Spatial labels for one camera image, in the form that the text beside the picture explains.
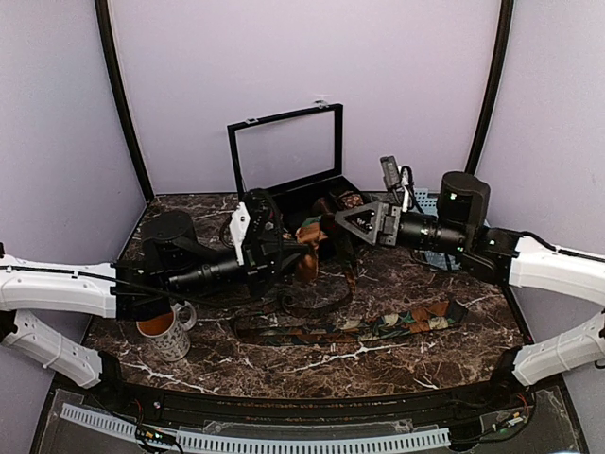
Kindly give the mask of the blue plastic basket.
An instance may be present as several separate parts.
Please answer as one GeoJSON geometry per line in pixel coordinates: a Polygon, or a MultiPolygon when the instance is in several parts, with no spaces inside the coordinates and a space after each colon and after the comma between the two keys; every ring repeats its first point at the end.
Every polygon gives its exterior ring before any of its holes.
{"type": "MultiPolygon", "coordinates": [[[[428,189],[418,188],[415,190],[415,198],[422,211],[431,216],[437,215],[437,197],[436,193],[428,189]]],[[[421,263],[443,271],[458,271],[459,262],[452,255],[437,253],[431,251],[414,251],[413,255],[421,263]]]]}

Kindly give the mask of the camouflage patterned necktie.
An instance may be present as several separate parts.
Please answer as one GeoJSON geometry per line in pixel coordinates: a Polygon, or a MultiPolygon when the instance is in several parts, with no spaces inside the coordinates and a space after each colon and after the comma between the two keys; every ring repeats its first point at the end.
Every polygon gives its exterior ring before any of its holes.
{"type": "Polygon", "coordinates": [[[310,252],[297,263],[294,282],[280,285],[274,298],[257,312],[231,321],[239,341],[271,347],[382,341],[457,327],[468,314],[466,307],[450,298],[373,317],[340,317],[337,313],[349,308],[357,294],[358,262],[351,235],[337,224],[334,212],[324,210],[302,224],[296,239],[310,252]],[[323,243],[334,248],[346,287],[333,290],[333,297],[321,306],[307,306],[302,297],[317,284],[323,243]]]}

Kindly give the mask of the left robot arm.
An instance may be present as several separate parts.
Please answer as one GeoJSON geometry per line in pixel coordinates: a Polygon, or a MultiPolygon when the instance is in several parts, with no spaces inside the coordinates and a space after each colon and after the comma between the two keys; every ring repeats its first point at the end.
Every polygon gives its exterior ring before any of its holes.
{"type": "Polygon", "coordinates": [[[133,404],[118,359],[86,348],[34,316],[36,309],[146,322],[200,303],[232,284],[263,296],[283,270],[308,252],[287,237],[282,215],[262,189],[245,194],[231,215],[233,247],[199,243],[191,216],[160,214],[141,228],[143,257],[96,265],[31,262],[1,255],[1,343],[92,389],[113,412],[133,404]]]}

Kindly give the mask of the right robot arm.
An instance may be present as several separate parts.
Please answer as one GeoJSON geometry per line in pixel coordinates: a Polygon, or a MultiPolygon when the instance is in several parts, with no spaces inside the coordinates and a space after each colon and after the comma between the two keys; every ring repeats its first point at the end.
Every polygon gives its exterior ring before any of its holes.
{"type": "MultiPolygon", "coordinates": [[[[377,201],[337,212],[336,223],[371,245],[452,255],[464,271],[486,283],[604,304],[603,256],[555,246],[531,232],[486,226],[490,194],[476,176],[450,171],[442,176],[434,216],[377,201]]],[[[603,358],[604,315],[598,313],[554,338],[505,351],[482,401],[502,410],[520,388],[603,358]]]]}

